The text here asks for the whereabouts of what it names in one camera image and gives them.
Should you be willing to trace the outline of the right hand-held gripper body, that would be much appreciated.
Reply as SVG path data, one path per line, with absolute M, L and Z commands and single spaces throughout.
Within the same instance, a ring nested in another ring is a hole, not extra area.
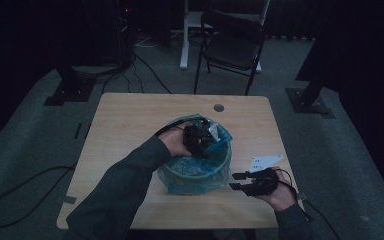
M 244 186 L 244 193 L 247 196 L 270 195 L 273 193 L 279 182 L 277 173 L 272 169 L 276 163 L 284 158 L 283 155 L 255 156 L 245 176 L 253 180 L 252 183 Z

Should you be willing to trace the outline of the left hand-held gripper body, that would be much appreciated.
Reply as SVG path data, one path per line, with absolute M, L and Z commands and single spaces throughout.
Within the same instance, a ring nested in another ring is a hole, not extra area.
M 191 152 L 195 149 L 206 149 L 220 141 L 218 124 L 207 119 L 199 120 L 197 124 L 192 124 L 184 128 L 183 144 Z

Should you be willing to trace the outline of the person's left hand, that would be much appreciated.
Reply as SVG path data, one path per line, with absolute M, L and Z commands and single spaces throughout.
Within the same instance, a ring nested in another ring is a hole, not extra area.
M 191 152 L 183 144 L 184 128 L 189 125 L 189 122 L 182 123 L 158 136 L 172 156 L 191 156 Z

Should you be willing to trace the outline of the person's right hand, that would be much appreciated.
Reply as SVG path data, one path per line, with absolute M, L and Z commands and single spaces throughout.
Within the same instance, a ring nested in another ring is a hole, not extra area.
M 275 191 L 270 195 L 260 195 L 257 199 L 268 203 L 276 212 L 284 211 L 296 203 L 294 193 L 289 188 L 290 183 L 285 179 L 279 167 L 273 167 L 280 183 Z

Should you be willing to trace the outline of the black folding chair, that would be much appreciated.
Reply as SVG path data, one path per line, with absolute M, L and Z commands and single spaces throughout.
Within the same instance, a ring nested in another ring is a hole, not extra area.
M 207 71 L 223 69 L 247 76 L 245 95 L 253 84 L 257 65 L 266 39 L 266 29 L 255 20 L 226 13 L 206 11 L 200 17 L 200 44 L 194 92 L 197 92 L 201 63 Z

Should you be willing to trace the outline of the black stand base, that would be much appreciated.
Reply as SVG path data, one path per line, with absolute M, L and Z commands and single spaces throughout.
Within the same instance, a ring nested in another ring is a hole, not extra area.
M 305 88 L 287 88 L 286 93 L 295 113 L 317 114 L 325 119 L 334 119 L 332 109 L 320 96 L 323 85 L 310 82 Z
M 96 77 L 93 74 L 80 73 L 71 66 L 62 65 L 56 68 L 61 81 L 45 106 L 62 106 L 65 102 L 87 102 L 94 88 Z

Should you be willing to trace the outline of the dark equipment tower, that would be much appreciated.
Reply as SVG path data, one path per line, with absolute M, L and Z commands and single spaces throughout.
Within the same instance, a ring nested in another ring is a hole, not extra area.
M 113 4 L 118 44 L 118 65 L 131 63 L 134 45 L 134 3 L 133 0 L 111 0 Z

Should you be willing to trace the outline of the dark curtain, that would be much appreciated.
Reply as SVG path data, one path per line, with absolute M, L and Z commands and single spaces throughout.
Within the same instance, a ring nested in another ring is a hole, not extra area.
M 0 0 L 0 131 L 55 68 L 53 44 L 71 65 L 100 63 L 82 0 Z
M 384 0 L 335 0 L 297 78 L 339 94 L 384 179 Z

